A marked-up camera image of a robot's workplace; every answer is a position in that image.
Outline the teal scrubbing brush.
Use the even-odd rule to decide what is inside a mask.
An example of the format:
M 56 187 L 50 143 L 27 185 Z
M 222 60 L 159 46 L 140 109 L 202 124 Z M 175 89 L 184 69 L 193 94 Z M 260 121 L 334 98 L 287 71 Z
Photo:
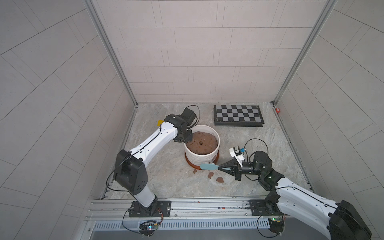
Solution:
M 201 164 L 200 169 L 201 170 L 218 170 L 220 166 L 214 164 L 214 163 L 206 163 Z

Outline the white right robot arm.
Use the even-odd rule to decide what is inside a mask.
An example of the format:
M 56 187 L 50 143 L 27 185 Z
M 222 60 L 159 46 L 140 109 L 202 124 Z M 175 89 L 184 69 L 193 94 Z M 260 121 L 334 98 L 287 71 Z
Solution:
M 355 207 L 347 201 L 335 202 L 306 190 L 273 169 L 267 153 L 256 151 L 251 162 L 236 157 L 218 169 L 235 177 L 256 175 L 268 191 L 266 211 L 289 215 L 322 233 L 329 240 L 369 240 L 372 232 Z

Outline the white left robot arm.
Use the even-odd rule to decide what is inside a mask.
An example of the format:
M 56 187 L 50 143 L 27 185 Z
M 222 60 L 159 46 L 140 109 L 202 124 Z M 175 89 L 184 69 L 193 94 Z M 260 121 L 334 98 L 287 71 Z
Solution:
M 197 122 L 195 112 L 185 108 L 180 115 L 168 115 L 159 129 L 144 142 L 129 151 L 121 150 L 118 153 L 111 177 L 135 198 L 146 214 L 153 215 L 156 212 L 158 201 L 157 196 L 147 187 L 147 166 L 171 140 L 176 143 L 191 142 L 192 127 Z

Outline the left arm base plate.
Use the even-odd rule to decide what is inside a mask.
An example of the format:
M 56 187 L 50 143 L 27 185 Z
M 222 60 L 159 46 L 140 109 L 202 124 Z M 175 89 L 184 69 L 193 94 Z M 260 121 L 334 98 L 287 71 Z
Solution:
M 149 217 L 169 217 L 171 210 L 171 201 L 155 201 L 148 207 L 144 207 L 138 201 L 132 202 L 129 208 L 130 218 L 149 218 Z

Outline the white ceramic pot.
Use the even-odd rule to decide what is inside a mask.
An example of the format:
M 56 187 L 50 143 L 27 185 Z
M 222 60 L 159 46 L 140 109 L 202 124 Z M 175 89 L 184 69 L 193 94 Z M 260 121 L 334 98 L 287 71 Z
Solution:
M 198 125 L 192 128 L 193 140 L 184 143 L 185 153 L 190 162 L 200 166 L 212 162 L 219 152 L 221 140 L 213 128 Z

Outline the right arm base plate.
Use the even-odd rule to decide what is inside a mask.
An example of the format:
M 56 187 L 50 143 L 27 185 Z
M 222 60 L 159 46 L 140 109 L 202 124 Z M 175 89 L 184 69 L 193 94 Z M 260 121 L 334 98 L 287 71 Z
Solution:
M 288 216 L 278 208 L 279 200 L 249 200 L 244 208 L 251 211 L 252 216 Z

